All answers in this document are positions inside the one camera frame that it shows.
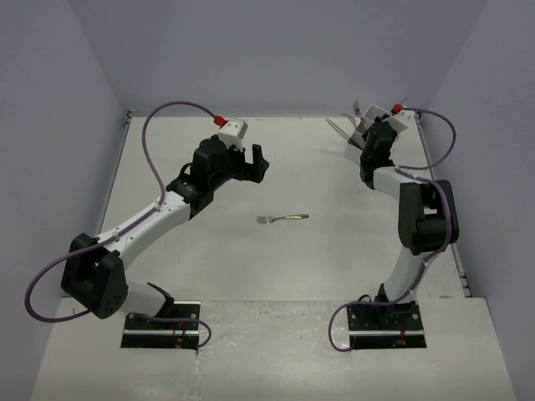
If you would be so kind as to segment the black handled fork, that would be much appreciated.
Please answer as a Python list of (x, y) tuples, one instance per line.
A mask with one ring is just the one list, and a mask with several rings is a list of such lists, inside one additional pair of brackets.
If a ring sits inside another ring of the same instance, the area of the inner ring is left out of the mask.
[(346, 118), (354, 127), (358, 126), (361, 119), (354, 114), (340, 114), (340, 116)]

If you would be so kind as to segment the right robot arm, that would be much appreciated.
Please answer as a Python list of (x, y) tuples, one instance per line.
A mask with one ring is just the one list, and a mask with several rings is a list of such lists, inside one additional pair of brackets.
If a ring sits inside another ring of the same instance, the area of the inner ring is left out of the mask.
[(431, 262), (460, 234), (452, 183), (408, 172), (391, 159), (400, 133), (391, 119), (375, 118), (363, 134), (360, 178), (372, 190), (398, 203), (400, 254), (373, 300), (374, 321), (391, 328), (403, 317), (400, 304), (416, 301), (417, 289)]

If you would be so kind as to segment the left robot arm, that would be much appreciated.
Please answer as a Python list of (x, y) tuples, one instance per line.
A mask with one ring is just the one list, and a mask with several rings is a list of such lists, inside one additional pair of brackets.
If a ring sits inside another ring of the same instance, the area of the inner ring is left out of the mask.
[(61, 288), (100, 319), (122, 311), (156, 328), (168, 326), (177, 317), (174, 297), (153, 283), (128, 281), (127, 268), (168, 231), (209, 206), (223, 184), (231, 179), (259, 183), (268, 167), (260, 145), (252, 146), (247, 163), (244, 150), (219, 136), (203, 140), (161, 198), (112, 231), (81, 234), (72, 241), (73, 257), (66, 261)]

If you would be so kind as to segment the pink handled knife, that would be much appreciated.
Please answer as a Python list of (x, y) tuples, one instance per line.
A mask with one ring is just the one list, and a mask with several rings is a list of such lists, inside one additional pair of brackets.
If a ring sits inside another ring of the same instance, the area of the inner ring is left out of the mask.
[(406, 101), (410, 98), (410, 95), (406, 95), (401, 101), (397, 102), (394, 105), (394, 109), (402, 109), (406, 103)]

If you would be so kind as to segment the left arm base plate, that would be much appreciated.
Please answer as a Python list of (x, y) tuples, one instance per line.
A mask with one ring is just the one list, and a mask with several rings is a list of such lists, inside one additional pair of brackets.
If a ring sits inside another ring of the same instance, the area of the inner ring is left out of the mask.
[(151, 322), (129, 314), (125, 318), (120, 347), (196, 351), (200, 343), (199, 324), (185, 322), (185, 319), (197, 319), (200, 312), (200, 301), (178, 301), (165, 317), (180, 319), (180, 322)]

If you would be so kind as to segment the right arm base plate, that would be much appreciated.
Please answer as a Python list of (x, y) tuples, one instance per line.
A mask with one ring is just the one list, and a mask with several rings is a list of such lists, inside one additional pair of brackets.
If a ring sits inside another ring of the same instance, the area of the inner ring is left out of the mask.
[(350, 350), (426, 348), (416, 302), (390, 307), (357, 305), (347, 308)]

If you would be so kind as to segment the green handled knife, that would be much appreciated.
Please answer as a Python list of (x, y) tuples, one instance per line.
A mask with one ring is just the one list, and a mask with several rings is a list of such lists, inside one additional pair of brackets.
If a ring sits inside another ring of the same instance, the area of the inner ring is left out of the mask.
[(345, 131), (343, 131), (338, 125), (336, 125), (331, 119), (326, 118), (325, 119), (327, 124), (337, 133), (339, 134), (346, 142), (353, 147), (361, 150), (362, 147), (359, 143), (357, 143), (351, 136), (349, 136)]

